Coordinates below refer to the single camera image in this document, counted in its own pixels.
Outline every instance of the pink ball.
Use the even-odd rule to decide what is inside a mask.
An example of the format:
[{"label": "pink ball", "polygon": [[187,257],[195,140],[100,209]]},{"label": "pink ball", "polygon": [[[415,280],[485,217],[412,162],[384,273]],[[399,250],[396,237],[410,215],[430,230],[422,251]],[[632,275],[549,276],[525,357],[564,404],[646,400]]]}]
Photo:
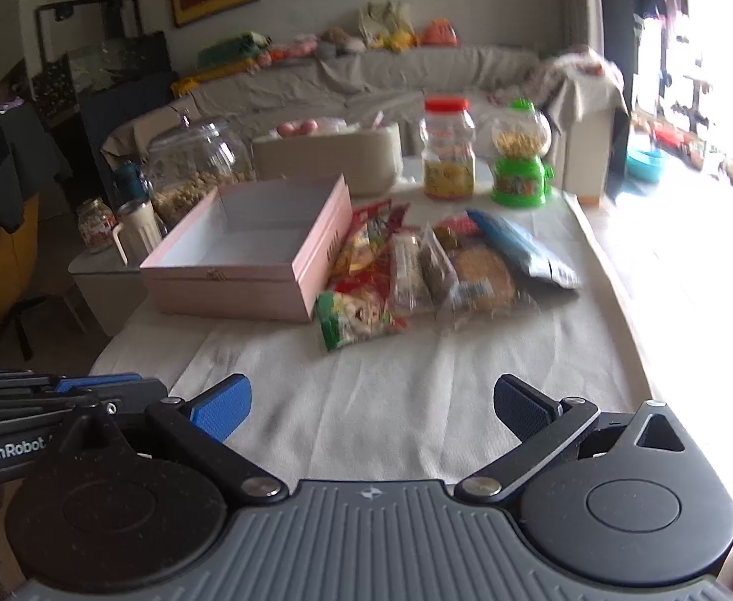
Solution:
[{"label": "pink ball", "polygon": [[305,122],[301,123],[300,128],[297,129],[297,133],[300,135],[311,135],[319,130],[319,124],[315,119],[306,119]]},{"label": "pink ball", "polygon": [[291,122],[284,122],[277,126],[277,135],[281,138],[290,138],[292,135],[297,133],[297,127]]}]

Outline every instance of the green base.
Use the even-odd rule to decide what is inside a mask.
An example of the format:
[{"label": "green base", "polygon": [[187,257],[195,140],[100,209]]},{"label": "green base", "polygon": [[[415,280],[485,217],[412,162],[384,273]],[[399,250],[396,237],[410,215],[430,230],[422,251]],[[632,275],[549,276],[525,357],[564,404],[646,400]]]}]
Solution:
[{"label": "green base", "polygon": [[[548,180],[553,178],[553,170],[545,165],[541,158],[532,160],[513,160],[512,158],[500,158],[495,163],[495,189],[492,190],[492,200],[501,206],[508,207],[539,207],[544,206],[550,194]],[[511,189],[524,190],[526,183],[533,182],[529,190],[536,191],[536,194],[524,194],[522,191],[516,193],[498,190],[500,179],[512,179]]]}]

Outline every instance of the green candy dispenser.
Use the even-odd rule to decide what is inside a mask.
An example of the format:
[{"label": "green candy dispenser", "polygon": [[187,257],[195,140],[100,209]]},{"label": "green candy dispenser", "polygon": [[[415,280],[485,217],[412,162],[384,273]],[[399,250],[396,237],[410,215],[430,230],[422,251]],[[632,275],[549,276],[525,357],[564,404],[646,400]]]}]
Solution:
[{"label": "green candy dispenser", "polygon": [[527,99],[517,99],[495,120],[492,138],[500,151],[492,198],[509,207],[544,205],[553,178],[542,162],[552,141],[548,120]]}]

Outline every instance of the open pink box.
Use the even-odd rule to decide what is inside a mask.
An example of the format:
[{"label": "open pink box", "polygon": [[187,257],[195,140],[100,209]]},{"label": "open pink box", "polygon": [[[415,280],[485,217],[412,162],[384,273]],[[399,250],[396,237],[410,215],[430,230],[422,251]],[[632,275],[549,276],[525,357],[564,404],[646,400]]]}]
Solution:
[{"label": "open pink box", "polygon": [[307,321],[352,221],[344,176],[221,186],[141,264],[167,314]]}]

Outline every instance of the screw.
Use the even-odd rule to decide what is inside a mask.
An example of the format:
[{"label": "screw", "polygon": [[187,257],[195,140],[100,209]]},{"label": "screw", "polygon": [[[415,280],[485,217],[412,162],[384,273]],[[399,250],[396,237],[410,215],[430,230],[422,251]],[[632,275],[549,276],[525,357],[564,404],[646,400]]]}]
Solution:
[{"label": "screw", "polygon": [[241,484],[250,497],[273,497],[280,492],[280,481],[272,477],[250,477]]},{"label": "screw", "polygon": [[497,479],[491,477],[469,477],[461,482],[464,492],[471,497],[492,497],[503,489]]}]

